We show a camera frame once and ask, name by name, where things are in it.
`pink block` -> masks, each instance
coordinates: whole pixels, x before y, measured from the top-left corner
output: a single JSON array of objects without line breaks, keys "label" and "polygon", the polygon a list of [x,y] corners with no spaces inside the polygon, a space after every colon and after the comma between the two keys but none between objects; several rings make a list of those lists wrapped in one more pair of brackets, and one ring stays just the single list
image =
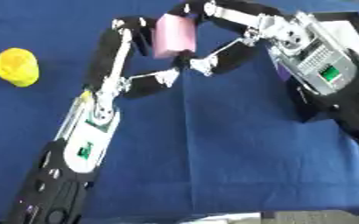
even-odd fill
[{"label": "pink block", "polygon": [[172,57],[185,50],[195,52],[194,21],[187,17],[163,15],[156,24],[152,43],[155,58]]}]

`robotic arm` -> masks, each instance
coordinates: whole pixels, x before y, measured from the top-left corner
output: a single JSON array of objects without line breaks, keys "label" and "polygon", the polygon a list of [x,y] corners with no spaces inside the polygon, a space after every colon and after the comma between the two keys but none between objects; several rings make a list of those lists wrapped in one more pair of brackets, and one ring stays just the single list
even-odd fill
[{"label": "robotic arm", "polygon": [[154,20],[126,17],[113,21],[101,36],[82,94],[74,100],[57,136],[42,150],[28,173],[6,223],[77,223],[83,201],[94,185],[110,140],[121,120],[113,101],[170,87],[178,67],[130,78],[125,64],[135,46],[146,55]]},{"label": "robotic arm", "polygon": [[359,143],[359,55],[332,37],[312,14],[284,16],[257,3],[229,0],[188,1],[169,11],[197,14],[197,24],[211,21],[236,32],[237,39],[189,67],[206,76],[226,73],[251,59],[264,40],[272,56],[300,83],[301,97],[326,112]]}]

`yellow object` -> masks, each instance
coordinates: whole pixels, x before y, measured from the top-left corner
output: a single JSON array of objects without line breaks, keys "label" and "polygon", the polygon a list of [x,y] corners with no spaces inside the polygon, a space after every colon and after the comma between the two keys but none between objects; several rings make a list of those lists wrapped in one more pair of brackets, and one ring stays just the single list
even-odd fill
[{"label": "yellow object", "polygon": [[39,77],[37,59],[25,49],[7,49],[0,53],[0,77],[17,87],[28,87]]}]

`blue tablecloth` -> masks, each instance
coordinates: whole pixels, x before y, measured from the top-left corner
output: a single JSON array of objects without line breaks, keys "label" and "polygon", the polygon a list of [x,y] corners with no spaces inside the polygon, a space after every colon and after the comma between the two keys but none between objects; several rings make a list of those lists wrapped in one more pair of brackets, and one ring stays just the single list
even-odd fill
[{"label": "blue tablecloth", "polygon": [[[31,50],[40,78],[27,88],[0,80],[0,219],[24,175],[53,139],[112,18],[159,17],[177,1],[2,0],[0,52]],[[285,12],[359,11],[335,0],[264,0]],[[234,34],[204,24],[199,52]],[[130,73],[166,68],[132,60]],[[85,217],[170,217],[286,209],[359,209],[359,147],[332,121],[295,122],[263,48],[231,73],[185,72],[172,89],[121,100],[123,119]]]}]

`table surface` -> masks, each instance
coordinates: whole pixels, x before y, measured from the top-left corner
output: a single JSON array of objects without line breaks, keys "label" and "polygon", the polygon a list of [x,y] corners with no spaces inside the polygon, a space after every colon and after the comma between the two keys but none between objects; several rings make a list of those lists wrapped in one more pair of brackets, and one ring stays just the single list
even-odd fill
[{"label": "table surface", "polygon": [[[0,52],[39,60],[38,83],[0,80],[0,219],[45,143],[55,136],[112,18],[159,17],[178,1],[3,0]],[[359,11],[338,0],[263,0],[285,12]],[[235,35],[204,24],[206,54]],[[129,74],[168,67],[137,56]],[[181,216],[258,210],[359,209],[359,147],[332,121],[295,122],[265,50],[225,75],[185,72],[173,88],[119,100],[122,121],[85,217]]]}]

